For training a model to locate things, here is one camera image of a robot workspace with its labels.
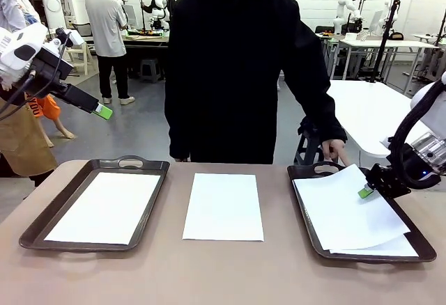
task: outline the stack of paper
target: stack of paper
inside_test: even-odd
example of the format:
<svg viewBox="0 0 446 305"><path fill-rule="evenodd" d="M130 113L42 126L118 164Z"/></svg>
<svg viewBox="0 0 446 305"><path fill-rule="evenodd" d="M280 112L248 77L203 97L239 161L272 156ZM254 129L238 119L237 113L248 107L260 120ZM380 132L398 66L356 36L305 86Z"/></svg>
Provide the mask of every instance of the stack of paper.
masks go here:
<svg viewBox="0 0 446 305"><path fill-rule="evenodd" d="M45 240L129 244L159 181L159 175L99 173Z"/></svg>
<svg viewBox="0 0 446 305"><path fill-rule="evenodd" d="M256 176L195 174L183 239L263 241Z"/></svg>
<svg viewBox="0 0 446 305"><path fill-rule="evenodd" d="M356 165L325 178L294 183L324 250L418 256L404 236L410 230L385 199L377 191L366 199L359 197L367 181Z"/></svg>

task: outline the black stool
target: black stool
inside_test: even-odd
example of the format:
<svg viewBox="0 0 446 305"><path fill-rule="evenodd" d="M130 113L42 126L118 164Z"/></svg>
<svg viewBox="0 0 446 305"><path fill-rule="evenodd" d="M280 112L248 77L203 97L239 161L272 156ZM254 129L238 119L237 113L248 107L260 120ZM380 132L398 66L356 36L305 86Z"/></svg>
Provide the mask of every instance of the black stool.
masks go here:
<svg viewBox="0 0 446 305"><path fill-rule="evenodd" d="M321 149L321 138L319 137L317 128L307 117L302 120L298 134L301 137L298 150L295 153L294 164L300 166L312 165L317 155L318 162L322 162L324 156Z"/></svg>

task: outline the black hoodie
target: black hoodie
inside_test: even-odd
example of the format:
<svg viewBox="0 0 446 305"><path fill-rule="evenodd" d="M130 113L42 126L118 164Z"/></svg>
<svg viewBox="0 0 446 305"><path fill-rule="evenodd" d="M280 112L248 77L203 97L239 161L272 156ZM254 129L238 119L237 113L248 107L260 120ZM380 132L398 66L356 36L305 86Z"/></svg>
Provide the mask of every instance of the black hoodie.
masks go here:
<svg viewBox="0 0 446 305"><path fill-rule="evenodd" d="M169 57L165 113L176 159L271 164L280 70L321 140L346 140L320 41L295 0L178 0Z"/></svg>

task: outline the hand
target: hand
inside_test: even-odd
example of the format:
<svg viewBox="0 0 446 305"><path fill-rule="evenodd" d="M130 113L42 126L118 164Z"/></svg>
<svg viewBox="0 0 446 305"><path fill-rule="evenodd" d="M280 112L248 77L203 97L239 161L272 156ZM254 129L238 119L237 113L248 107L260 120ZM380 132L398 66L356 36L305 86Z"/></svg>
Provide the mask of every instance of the hand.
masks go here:
<svg viewBox="0 0 446 305"><path fill-rule="evenodd" d="M351 165L348 160L346 151L344 150L345 143L339 139L327 140L322 143L323 156L327 160L341 159L346 167Z"/></svg>

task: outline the tray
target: tray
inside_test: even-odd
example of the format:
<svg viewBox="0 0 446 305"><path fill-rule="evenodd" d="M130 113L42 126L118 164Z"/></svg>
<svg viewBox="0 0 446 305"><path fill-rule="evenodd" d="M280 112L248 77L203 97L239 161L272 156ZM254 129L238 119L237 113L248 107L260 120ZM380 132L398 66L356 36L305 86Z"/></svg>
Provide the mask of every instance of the tray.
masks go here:
<svg viewBox="0 0 446 305"><path fill-rule="evenodd" d="M298 188L294 185L294 180L303 178L320 178L332 175L336 172L324 171L322 173L316 172L316 167L319 166L331 166L335 167L339 171L345 169L338 164L333 162L320 162L312 166L290 166L288 167L288 174L291 179L291 183L296 193L298 199L298 204L300 211L302 213L302 218L304 219L305 226L307 227L307 232L312 246L316 253L324 258L334 259L334 260L345 260L354 261L358 263L422 263L431 262L437 258L437 253L432 248L431 244L423 236L417 226L410 220L408 215L400 208L395 200L386 199L390 207L398 214L401 220L410 229L410 233L405 234L407 240L410 242L414 250L417 252L419 257L403 257L403 256L368 256L368 255L347 255L347 254L331 254L330 251L323 250L321 243L319 242L316 231L314 230L312 221L305 209L302 198L300 197ZM367 174L367 169L361 169L364 174Z"/></svg>
<svg viewBox="0 0 446 305"><path fill-rule="evenodd" d="M124 160L138 160L139 163L142 162L142 166L124 166L121 164ZM148 218L150 217L162 183L164 182L167 171L169 170L169 166L169 162L147 161L134 155L120 157L119 159L115 160L90 160L23 233L19 240L20 246L27 249L66 251L75 253L101 251L123 252L134 249L141 241ZM68 209L71 208L71 206L82 195L85 189L99 173L131 173L161 176L160 181L158 182L155 191L153 192L153 195L141 216L141 220L135 229L129 245L44 241L48 233L59 222Z"/></svg>

